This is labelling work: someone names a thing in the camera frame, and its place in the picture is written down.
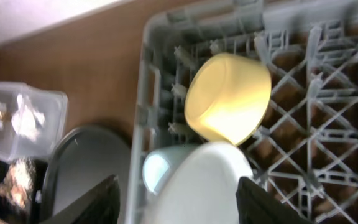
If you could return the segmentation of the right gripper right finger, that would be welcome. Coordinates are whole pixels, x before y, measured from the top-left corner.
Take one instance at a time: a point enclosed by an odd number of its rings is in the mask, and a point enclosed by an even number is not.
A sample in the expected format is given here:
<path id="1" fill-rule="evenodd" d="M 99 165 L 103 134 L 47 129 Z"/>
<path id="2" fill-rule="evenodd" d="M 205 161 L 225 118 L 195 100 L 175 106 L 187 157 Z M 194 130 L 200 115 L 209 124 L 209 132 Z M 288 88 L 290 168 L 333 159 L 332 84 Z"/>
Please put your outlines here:
<path id="1" fill-rule="evenodd" d="M 236 201 L 240 224 L 310 224 L 247 177 L 239 179 Z"/>

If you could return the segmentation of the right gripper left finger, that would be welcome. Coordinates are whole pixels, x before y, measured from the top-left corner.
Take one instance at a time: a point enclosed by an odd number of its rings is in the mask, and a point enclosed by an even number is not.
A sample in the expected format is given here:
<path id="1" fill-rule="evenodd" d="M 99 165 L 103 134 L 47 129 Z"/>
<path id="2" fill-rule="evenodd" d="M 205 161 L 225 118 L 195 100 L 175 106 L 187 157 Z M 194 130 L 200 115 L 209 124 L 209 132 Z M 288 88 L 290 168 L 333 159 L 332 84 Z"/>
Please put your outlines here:
<path id="1" fill-rule="evenodd" d="M 41 223 L 116 224 L 120 214 L 120 196 L 118 176 L 110 175 L 65 209 Z"/>

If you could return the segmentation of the grey plate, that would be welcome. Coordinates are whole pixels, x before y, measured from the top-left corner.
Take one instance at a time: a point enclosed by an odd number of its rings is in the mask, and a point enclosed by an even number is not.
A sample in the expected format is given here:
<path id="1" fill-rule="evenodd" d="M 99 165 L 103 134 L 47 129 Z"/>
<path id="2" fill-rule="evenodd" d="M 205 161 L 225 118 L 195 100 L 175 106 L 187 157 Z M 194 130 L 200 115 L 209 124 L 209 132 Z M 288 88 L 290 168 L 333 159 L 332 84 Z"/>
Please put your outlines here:
<path id="1" fill-rule="evenodd" d="M 178 166 L 145 207 L 141 223 L 238 223 L 236 191 L 241 177 L 252 177 L 245 155 L 227 142 L 198 147 Z"/>

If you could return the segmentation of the blue cup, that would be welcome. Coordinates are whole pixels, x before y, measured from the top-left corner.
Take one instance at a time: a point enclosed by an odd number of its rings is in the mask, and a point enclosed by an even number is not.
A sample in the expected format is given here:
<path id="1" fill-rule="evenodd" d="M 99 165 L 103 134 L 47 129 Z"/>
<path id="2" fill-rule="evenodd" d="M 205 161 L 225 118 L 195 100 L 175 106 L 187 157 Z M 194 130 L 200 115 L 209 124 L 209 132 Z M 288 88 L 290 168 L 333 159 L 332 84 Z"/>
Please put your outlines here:
<path id="1" fill-rule="evenodd" d="M 150 152 L 142 167 L 146 189 L 158 195 L 172 173 L 197 147 L 197 144 L 180 144 Z"/>

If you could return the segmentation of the food scraps pile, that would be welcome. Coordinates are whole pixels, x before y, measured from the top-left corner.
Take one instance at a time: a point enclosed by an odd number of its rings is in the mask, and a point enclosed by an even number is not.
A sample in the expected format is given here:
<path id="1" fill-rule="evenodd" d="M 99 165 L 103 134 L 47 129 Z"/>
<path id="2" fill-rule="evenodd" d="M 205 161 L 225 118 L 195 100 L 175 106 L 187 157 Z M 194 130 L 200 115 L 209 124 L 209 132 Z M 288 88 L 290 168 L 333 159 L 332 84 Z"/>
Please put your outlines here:
<path id="1" fill-rule="evenodd" d="M 16 159 L 9 164 L 6 176 L 0 183 L 0 196 L 16 210 L 28 211 L 32 203 L 37 171 L 31 159 Z"/>

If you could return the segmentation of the white tissue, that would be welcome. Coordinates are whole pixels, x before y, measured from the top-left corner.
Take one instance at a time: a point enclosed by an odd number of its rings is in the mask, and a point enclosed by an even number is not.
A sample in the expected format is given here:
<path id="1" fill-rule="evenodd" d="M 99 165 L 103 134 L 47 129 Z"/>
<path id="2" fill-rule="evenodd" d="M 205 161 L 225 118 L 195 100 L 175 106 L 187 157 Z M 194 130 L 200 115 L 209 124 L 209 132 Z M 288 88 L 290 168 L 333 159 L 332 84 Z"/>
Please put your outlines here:
<path id="1" fill-rule="evenodd" d="M 18 136 L 36 142 L 45 124 L 45 116 L 32 105 L 28 96 L 19 94 L 16 98 L 17 111 L 12 115 L 11 124 Z"/>

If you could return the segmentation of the yellow bowl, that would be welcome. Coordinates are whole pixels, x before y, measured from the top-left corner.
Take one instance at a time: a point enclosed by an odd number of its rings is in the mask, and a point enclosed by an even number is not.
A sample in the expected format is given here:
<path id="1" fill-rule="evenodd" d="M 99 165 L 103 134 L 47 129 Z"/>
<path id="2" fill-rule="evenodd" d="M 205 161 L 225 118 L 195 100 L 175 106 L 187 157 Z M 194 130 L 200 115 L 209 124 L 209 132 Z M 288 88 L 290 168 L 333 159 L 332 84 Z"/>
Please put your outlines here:
<path id="1" fill-rule="evenodd" d="M 186 122 L 209 141 L 238 146 L 260 126 L 271 91 L 271 74 L 261 62 L 217 54 L 201 66 L 189 86 Z"/>

